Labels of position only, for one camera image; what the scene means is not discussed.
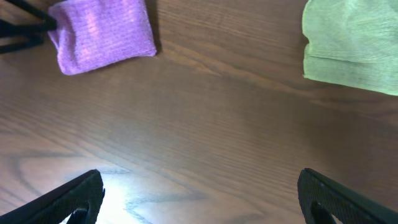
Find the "purple microfiber cloth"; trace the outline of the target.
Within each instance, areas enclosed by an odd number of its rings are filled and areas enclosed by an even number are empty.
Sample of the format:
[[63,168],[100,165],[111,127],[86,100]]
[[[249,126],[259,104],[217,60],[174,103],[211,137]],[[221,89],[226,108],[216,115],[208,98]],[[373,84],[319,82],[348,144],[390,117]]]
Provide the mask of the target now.
[[49,32],[65,75],[157,53],[144,0],[72,0],[49,7]]

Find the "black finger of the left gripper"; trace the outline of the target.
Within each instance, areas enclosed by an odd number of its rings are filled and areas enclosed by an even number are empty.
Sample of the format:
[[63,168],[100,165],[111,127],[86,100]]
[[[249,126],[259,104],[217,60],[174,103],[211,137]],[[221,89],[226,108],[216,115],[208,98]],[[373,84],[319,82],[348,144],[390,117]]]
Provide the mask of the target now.
[[1,39],[14,39],[17,42],[1,46],[1,54],[25,50],[43,44],[43,34],[55,30],[55,20],[45,21],[42,24],[14,25],[1,20]]

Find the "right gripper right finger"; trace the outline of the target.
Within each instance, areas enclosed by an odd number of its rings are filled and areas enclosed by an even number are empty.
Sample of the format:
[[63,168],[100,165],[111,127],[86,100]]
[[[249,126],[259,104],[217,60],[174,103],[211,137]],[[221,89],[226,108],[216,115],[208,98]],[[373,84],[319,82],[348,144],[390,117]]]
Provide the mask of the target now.
[[313,169],[301,171],[297,188],[306,224],[397,224],[397,212]]

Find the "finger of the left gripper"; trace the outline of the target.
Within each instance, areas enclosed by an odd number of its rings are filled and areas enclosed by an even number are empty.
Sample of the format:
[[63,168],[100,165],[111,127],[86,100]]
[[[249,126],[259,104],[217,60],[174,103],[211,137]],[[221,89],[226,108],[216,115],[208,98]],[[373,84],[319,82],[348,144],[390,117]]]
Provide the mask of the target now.
[[32,25],[14,25],[1,19],[1,31],[50,31],[57,28],[57,22],[52,16],[34,7],[28,2],[23,0],[6,0],[6,2],[32,14],[36,18],[40,19],[42,23]]

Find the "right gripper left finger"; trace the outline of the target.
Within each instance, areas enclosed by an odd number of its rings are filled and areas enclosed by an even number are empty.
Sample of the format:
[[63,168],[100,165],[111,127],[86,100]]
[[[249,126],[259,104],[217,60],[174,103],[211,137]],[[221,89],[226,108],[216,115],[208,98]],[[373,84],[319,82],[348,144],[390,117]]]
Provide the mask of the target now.
[[104,199],[101,174],[93,169],[1,215],[1,224],[95,224]]

